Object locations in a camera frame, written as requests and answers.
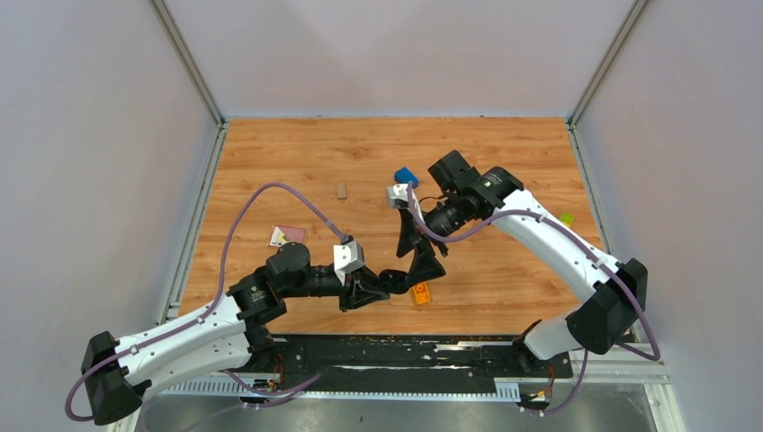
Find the black earbud charging case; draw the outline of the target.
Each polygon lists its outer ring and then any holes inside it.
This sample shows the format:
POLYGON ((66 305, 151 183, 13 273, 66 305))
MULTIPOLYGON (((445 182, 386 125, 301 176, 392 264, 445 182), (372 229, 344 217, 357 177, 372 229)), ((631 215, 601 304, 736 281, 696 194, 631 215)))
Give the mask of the black earbud charging case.
POLYGON ((387 294, 400 295, 406 293, 410 286, 407 283, 407 272, 385 269, 378 275, 378 288, 387 294))

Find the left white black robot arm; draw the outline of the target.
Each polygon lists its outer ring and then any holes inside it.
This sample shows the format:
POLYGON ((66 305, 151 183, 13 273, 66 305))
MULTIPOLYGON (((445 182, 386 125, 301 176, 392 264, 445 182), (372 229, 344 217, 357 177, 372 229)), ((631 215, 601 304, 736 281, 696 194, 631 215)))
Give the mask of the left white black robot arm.
POLYGON ((399 293, 406 273, 372 271, 354 241, 334 248, 330 265, 312 265, 301 243, 286 243, 217 300, 186 316, 125 337, 104 331, 90 338, 81 366, 91 408, 87 420, 111 424, 144 401, 187 379, 243 365, 268 370, 275 360, 266 325, 291 297, 337 297, 350 311, 399 293))

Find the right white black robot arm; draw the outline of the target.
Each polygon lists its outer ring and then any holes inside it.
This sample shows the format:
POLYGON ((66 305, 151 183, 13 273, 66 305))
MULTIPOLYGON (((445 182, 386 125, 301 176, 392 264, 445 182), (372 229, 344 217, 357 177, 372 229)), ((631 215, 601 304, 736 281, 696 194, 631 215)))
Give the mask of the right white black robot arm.
POLYGON ((580 302, 576 310, 540 319, 516 337, 514 363, 537 375, 556 355, 585 349, 603 355, 621 346, 626 331, 644 316, 648 271, 635 258, 624 262, 593 246, 548 212, 505 168, 481 173, 453 150, 429 169, 440 189, 439 202, 422 211, 414 185, 399 181, 386 190, 399 211, 397 256, 413 253, 409 285, 445 274, 435 257, 447 246, 493 226, 519 241, 548 265, 580 302))

